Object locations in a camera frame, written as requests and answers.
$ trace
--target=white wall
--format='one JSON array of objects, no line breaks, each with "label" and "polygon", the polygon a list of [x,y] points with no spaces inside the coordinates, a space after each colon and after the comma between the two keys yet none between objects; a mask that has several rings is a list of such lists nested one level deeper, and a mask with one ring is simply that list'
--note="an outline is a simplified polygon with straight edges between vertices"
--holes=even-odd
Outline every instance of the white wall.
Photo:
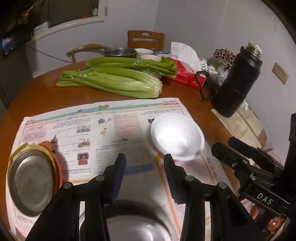
[{"label": "white wall", "polygon": [[[296,46],[287,30],[261,0],[160,0],[154,31],[165,34],[165,47],[179,41],[203,58],[216,48],[238,53],[254,42],[263,51],[261,74],[247,95],[268,132],[268,142],[285,160],[290,117],[296,112]],[[278,62],[288,73],[286,85],[271,72]]]},{"label": "white wall", "polygon": [[[66,52],[85,44],[127,47],[128,30],[153,30],[158,2],[159,0],[109,0],[108,16],[104,22],[68,28],[31,43],[30,46],[67,61],[72,60],[67,57]],[[68,64],[29,47],[25,49],[33,77]],[[77,62],[99,56],[102,55],[93,52],[75,55]]]}]

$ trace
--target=newspaper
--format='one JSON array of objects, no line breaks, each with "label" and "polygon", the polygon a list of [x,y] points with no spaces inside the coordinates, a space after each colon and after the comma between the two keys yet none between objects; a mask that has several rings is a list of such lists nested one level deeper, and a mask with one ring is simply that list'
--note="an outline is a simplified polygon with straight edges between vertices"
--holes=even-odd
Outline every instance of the newspaper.
[{"label": "newspaper", "polygon": [[[54,146],[62,167],[63,182],[88,182],[112,165],[118,153],[127,157],[127,167],[118,199],[145,203],[170,220],[180,237],[185,205],[171,198],[163,168],[163,155],[150,138],[153,120],[166,112],[191,118],[178,98],[99,102],[69,107],[25,117],[17,132],[12,152],[21,144],[48,140]],[[203,183],[230,186],[219,161],[205,142],[202,154],[194,161],[177,162],[187,174]],[[11,232],[24,240],[38,217],[27,217],[14,205],[7,181],[6,203]],[[210,209],[206,203],[206,239],[210,240]]]}]

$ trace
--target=white plastic bowl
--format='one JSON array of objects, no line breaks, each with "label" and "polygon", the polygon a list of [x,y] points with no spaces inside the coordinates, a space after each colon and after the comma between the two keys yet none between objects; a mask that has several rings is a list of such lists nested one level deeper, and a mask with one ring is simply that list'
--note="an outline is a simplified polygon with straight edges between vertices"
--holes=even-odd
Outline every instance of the white plastic bowl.
[{"label": "white plastic bowl", "polygon": [[156,55],[152,55],[152,54],[144,54],[144,55],[141,55],[140,58],[142,58],[142,59],[152,59],[152,60],[155,60],[155,61],[160,61],[161,60],[161,57],[156,56]]},{"label": "white plastic bowl", "polygon": [[135,49],[135,51],[137,51],[139,56],[141,56],[143,54],[153,54],[153,51],[150,49]]},{"label": "white plastic bowl", "polygon": [[193,119],[178,113],[158,116],[151,125],[151,138],[162,154],[171,154],[175,161],[191,161],[205,146],[205,138]]}]

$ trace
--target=screw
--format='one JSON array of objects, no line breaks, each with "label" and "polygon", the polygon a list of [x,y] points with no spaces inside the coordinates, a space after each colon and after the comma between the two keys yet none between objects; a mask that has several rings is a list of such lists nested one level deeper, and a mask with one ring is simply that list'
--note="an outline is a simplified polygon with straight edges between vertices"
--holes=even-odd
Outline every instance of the screw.
[{"label": "screw", "polygon": [[96,177],[96,180],[97,180],[98,182],[101,182],[101,181],[103,181],[104,179],[105,179],[105,177],[104,177],[103,175],[99,175],[99,176]]},{"label": "screw", "polygon": [[63,188],[65,188],[65,189],[68,189],[68,188],[70,188],[71,187],[71,183],[65,183],[64,185],[63,185]]},{"label": "screw", "polygon": [[227,187],[226,183],[219,183],[219,187],[225,189]]},{"label": "screw", "polygon": [[187,175],[185,177],[185,180],[188,181],[188,182],[191,182],[191,181],[193,181],[193,176]]}]

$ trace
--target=wooden chair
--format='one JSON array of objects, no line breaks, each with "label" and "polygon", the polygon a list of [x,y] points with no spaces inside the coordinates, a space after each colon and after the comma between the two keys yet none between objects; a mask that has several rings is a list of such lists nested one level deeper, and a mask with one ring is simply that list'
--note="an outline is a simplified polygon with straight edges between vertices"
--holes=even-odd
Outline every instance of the wooden chair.
[{"label": "wooden chair", "polygon": [[[158,42],[152,41],[134,41],[133,39],[157,39]],[[163,40],[165,35],[163,33],[156,33],[151,31],[128,31],[128,47],[129,48],[155,48],[158,51],[162,51],[163,49]]]},{"label": "wooden chair", "polygon": [[76,63],[76,59],[75,59],[75,54],[76,53],[85,52],[85,51],[89,51],[89,50],[96,50],[96,49],[109,49],[109,47],[107,47],[105,45],[101,45],[101,44],[86,44],[86,45],[83,45],[83,46],[78,47],[76,49],[70,50],[66,54],[71,55],[72,56],[72,62]]}]

